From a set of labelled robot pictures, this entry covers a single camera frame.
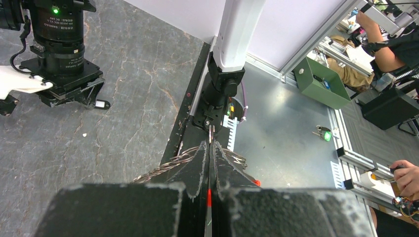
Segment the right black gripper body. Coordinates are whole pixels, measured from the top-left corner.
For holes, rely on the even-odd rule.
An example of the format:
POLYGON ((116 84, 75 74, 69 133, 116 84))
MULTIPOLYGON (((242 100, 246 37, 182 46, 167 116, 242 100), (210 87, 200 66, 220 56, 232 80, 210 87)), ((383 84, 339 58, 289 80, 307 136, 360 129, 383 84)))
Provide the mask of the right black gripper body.
POLYGON ((93 108, 97 95, 105 84, 100 68, 84 60, 84 70, 77 75, 60 76, 48 74, 39 67, 37 59, 30 59, 23 62, 23 68, 39 74, 47 81, 53 83, 53 87, 37 92, 41 101, 49 107, 78 102, 89 108, 93 108))

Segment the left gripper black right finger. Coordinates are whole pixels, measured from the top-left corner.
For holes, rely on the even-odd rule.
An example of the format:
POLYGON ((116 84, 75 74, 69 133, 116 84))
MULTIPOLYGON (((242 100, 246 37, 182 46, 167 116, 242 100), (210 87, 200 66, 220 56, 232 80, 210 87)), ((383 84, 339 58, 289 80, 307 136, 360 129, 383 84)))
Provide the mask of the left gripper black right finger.
POLYGON ((211 143, 214 237, 372 237, 356 197, 334 188, 262 188, 211 143))

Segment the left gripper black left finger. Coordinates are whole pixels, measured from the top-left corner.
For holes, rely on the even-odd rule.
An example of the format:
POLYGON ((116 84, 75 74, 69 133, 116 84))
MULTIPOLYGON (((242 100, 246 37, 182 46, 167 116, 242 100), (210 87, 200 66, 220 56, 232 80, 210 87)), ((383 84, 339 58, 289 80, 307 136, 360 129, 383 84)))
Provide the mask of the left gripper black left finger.
POLYGON ((74 184, 62 188, 37 237, 176 237, 177 184, 74 184))

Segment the key with black tag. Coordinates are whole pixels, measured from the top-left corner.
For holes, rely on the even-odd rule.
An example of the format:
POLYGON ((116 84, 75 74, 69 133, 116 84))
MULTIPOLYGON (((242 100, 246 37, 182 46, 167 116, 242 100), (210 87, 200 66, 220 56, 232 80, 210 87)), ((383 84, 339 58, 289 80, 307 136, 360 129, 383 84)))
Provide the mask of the key with black tag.
POLYGON ((111 104, 109 101, 100 100, 100 99, 97 99, 93 106, 94 109, 100 109, 100 110, 108 110, 110 109, 110 107, 111 107, 111 104))

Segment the metal keyring holder red handle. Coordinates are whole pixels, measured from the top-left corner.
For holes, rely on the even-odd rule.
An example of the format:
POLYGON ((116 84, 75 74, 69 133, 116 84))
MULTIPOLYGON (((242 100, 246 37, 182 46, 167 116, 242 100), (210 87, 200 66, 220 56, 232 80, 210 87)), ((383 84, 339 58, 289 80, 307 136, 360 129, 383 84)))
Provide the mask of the metal keyring holder red handle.
POLYGON ((223 147, 226 132, 187 130, 186 149, 152 171, 133 179, 134 184, 177 184, 183 190, 175 206, 176 236, 232 237, 235 200, 230 195, 247 188, 259 189, 260 182, 245 172, 246 159, 223 147))

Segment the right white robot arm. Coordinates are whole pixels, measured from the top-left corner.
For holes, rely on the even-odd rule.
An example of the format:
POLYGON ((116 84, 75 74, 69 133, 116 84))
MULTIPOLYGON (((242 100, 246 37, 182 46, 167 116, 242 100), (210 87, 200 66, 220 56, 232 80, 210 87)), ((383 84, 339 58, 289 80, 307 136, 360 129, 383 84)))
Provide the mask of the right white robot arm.
MULTIPOLYGON (((221 129, 229 98, 245 74, 247 49, 265 2, 228 0, 219 34, 208 58, 208 85, 197 104, 194 124, 209 132, 221 129)), ((13 112, 18 100, 12 91, 35 93, 50 107, 78 102, 96 109, 110 108, 97 99, 104 85, 102 71, 84 58, 84 12, 95 12, 92 0, 3 0, 0 27, 20 32, 20 42, 33 34, 35 58, 0 68, 0 113, 13 112)))

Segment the person hand at right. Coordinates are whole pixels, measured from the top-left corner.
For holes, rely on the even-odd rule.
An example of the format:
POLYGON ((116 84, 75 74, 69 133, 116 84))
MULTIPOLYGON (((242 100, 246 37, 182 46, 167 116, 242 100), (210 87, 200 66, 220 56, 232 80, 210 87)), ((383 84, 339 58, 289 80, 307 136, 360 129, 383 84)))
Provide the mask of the person hand at right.
POLYGON ((390 168, 403 166, 394 171, 394 179, 400 191, 400 196, 412 200, 419 199, 419 167, 407 160, 397 160, 390 168))

